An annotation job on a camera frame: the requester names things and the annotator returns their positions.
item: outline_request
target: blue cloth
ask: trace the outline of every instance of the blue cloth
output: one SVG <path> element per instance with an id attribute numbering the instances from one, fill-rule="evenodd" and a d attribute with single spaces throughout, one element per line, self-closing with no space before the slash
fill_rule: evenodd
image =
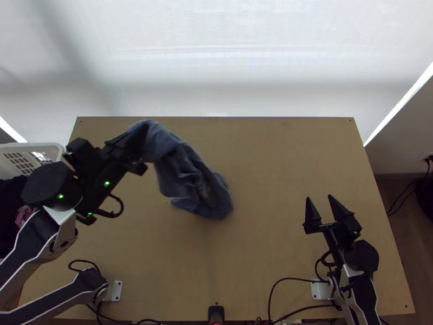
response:
<path id="1" fill-rule="evenodd" d="M 141 120 L 129 130 L 143 124 L 148 132 L 141 157 L 155 166 L 160 192 L 172 198 L 174 206 L 196 215 L 211 219 L 228 215 L 233 204 L 222 176 L 210 170 L 181 138 L 154 120 Z"/>

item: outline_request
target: wooden table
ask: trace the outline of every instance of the wooden table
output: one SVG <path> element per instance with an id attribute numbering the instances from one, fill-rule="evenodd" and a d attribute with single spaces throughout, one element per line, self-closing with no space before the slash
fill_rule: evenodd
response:
<path id="1" fill-rule="evenodd" d="M 78 118 L 71 138 L 95 146 L 139 118 Z M 207 319 L 218 302 L 229 320 L 266 319 L 272 284 L 282 277 L 315 278 L 314 262 L 327 250 L 321 234 L 302 223 L 310 196 L 325 222 L 332 221 L 327 195 L 355 212 L 362 239 L 379 252 L 375 273 L 378 312 L 414 313 L 388 219 L 358 129 L 349 118 L 156 118 L 185 139 L 207 165 L 221 173 L 234 211 L 223 221 L 175 209 L 159 193 L 152 167 L 127 175 L 114 193 L 125 203 L 118 219 L 77 223 L 77 242 L 41 266 L 24 287 L 21 303 L 67 284 L 72 259 L 96 262 L 108 279 L 123 280 L 119 303 L 104 312 L 118 319 Z M 109 209 L 111 203 L 105 203 Z M 317 304 L 310 285 L 285 281 L 275 290 L 272 317 Z M 341 317 L 333 308 L 297 318 Z M 84 306 L 61 317 L 93 319 Z"/>

